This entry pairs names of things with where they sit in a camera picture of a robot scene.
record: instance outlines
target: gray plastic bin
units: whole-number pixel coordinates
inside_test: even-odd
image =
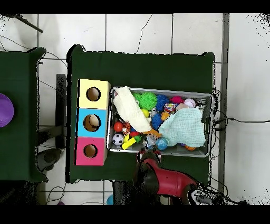
[[[109,125],[108,125],[108,134],[107,134],[107,148],[113,152],[119,153],[137,153],[142,149],[142,141],[140,143],[135,143],[128,147],[126,150],[122,150],[117,148],[112,142],[112,138],[115,134],[113,129],[113,124],[118,120],[115,117],[116,108],[113,104],[113,96],[116,88],[113,87],[110,91],[110,106],[109,106]],[[211,94],[200,94],[196,92],[180,92],[180,91],[168,91],[168,90],[157,90],[157,89],[140,89],[140,88],[129,88],[131,92],[143,93],[146,91],[153,92],[154,94],[163,94],[168,98],[173,96],[180,96],[183,100],[187,98],[191,99],[205,99],[206,100],[206,108],[202,114],[201,122],[204,123],[205,130],[205,145],[199,148],[196,148],[194,151],[188,151],[185,147],[182,147],[180,144],[176,144],[175,146],[167,147],[164,151],[161,151],[162,155],[173,155],[173,156],[190,156],[190,157],[206,157],[210,153],[210,143],[211,143],[211,132],[213,128],[213,106],[214,106],[214,98]]]

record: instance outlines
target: dark green tablecloth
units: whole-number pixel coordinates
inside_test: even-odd
[[[14,117],[0,128],[0,180],[46,181],[35,166],[37,62],[44,48],[0,52],[0,93],[14,105]]]
[[[73,165],[79,78],[106,80],[112,86],[211,93],[213,60],[211,52],[203,55],[125,54],[86,52],[80,45],[74,45],[67,53],[67,88],[71,90],[71,115],[70,111],[67,114],[67,119],[71,119],[71,128],[67,127],[67,135],[71,133],[70,141],[67,139],[67,180],[131,180],[137,162],[135,153],[109,151],[104,166]],[[163,156],[162,167],[186,172],[208,184],[209,157]]]

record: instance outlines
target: round hole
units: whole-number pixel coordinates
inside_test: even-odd
[[[86,157],[93,158],[97,155],[98,148],[95,145],[90,144],[84,147],[83,153]]]
[[[95,132],[101,126],[101,121],[97,115],[87,115],[83,120],[83,127],[88,130],[88,132]]]
[[[86,97],[90,101],[98,101],[100,98],[100,90],[97,87],[91,87],[86,91]]]

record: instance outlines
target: colorful box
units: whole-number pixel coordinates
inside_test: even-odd
[[[110,88],[107,81],[78,80],[74,165],[104,165]],[[92,126],[92,115],[98,126]]]

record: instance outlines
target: pink box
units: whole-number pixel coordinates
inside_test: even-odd
[[[94,157],[87,157],[84,154],[84,148],[87,145],[94,145],[97,149]],[[103,166],[107,157],[107,149],[105,147],[105,138],[78,137],[75,165],[84,166]]]

